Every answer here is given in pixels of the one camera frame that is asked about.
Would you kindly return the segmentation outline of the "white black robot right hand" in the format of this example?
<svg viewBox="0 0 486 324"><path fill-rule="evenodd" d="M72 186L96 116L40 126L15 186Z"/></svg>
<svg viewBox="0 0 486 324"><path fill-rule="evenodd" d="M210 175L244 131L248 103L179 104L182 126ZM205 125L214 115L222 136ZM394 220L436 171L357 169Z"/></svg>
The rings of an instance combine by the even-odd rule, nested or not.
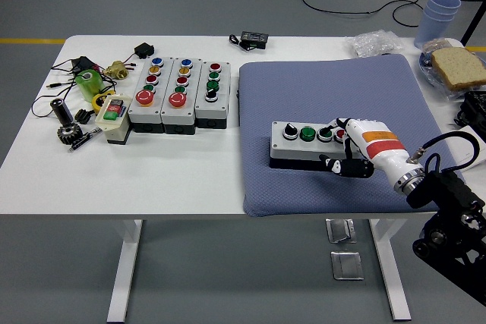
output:
<svg viewBox="0 0 486 324"><path fill-rule="evenodd" d="M381 121L337 118L332 123L345 131L344 159L319 155L325 171L347 178L369 178L384 171L390 186L410 194L424 179L424 168L414 162L398 137Z"/></svg>

